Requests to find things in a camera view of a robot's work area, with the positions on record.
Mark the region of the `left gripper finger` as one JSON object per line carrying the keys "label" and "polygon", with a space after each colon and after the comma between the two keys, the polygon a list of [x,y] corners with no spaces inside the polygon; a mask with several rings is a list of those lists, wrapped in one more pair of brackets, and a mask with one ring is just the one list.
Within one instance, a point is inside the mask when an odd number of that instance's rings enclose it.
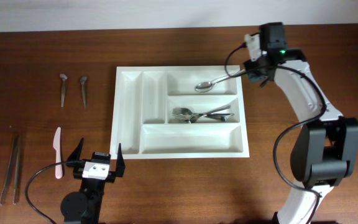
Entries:
{"label": "left gripper finger", "polygon": [[122,155],[121,143],[119,143],[118,150],[117,150],[115,176],[116,177],[123,177],[125,168],[126,168],[126,165],[125,165],[124,158],[123,158],[123,155]]}
{"label": "left gripper finger", "polygon": [[79,161],[81,157],[81,152],[83,149],[84,138],[81,138],[77,147],[73,152],[68,156],[67,161]]}

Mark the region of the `steel fork dark handle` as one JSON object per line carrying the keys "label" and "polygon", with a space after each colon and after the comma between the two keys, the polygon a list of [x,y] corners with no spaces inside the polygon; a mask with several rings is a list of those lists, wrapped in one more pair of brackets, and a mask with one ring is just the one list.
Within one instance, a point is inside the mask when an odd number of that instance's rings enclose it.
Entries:
{"label": "steel fork dark handle", "polygon": [[[177,112],[177,111],[173,111],[173,112],[172,112],[173,117],[174,117],[175,115],[179,115],[179,114],[182,114],[182,113],[179,113],[179,112]],[[211,114],[211,115],[227,116],[227,119],[228,119],[228,117],[234,116],[234,113],[229,113],[229,114]]]}

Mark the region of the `steel tongs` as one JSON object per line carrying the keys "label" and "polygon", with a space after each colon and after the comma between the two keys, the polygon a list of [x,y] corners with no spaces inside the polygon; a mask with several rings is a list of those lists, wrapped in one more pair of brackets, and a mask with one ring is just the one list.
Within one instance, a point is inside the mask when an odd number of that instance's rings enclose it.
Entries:
{"label": "steel tongs", "polygon": [[11,154],[7,167],[6,177],[0,196],[0,206],[5,202],[8,188],[13,180],[13,196],[12,203],[15,205],[18,201],[19,181],[20,181],[20,168],[21,168],[21,136],[16,134],[12,141]]}

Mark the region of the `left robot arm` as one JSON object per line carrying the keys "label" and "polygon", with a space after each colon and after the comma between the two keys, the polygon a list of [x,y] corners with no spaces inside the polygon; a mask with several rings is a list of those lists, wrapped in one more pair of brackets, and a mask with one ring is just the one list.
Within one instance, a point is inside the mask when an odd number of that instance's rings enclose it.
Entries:
{"label": "left robot arm", "polygon": [[84,139],[67,158],[67,166],[73,169],[73,177],[81,180],[80,189],[66,195],[60,205],[64,223],[98,223],[104,188],[107,183],[122,177],[126,165],[118,145],[116,168],[110,170],[111,155],[94,152],[91,159],[80,159]]}

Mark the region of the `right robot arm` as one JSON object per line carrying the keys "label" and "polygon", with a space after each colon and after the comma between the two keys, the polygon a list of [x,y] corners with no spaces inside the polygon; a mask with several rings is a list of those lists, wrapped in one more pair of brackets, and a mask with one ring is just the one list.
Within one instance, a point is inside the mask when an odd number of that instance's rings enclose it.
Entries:
{"label": "right robot arm", "polygon": [[[274,213],[272,223],[311,223],[333,188],[354,171],[358,150],[358,120],[346,118],[324,95],[300,49],[291,49],[281,22],[259,27],[245,36],[250,59],[244,62],[249,80],[274,82],[285,94],[298,123],[288,127],[273,145],[273,163],[291,187],[284,206]],[[290,181],[281,171],[277,149],[290,131],[300,133],[290,155]]]}

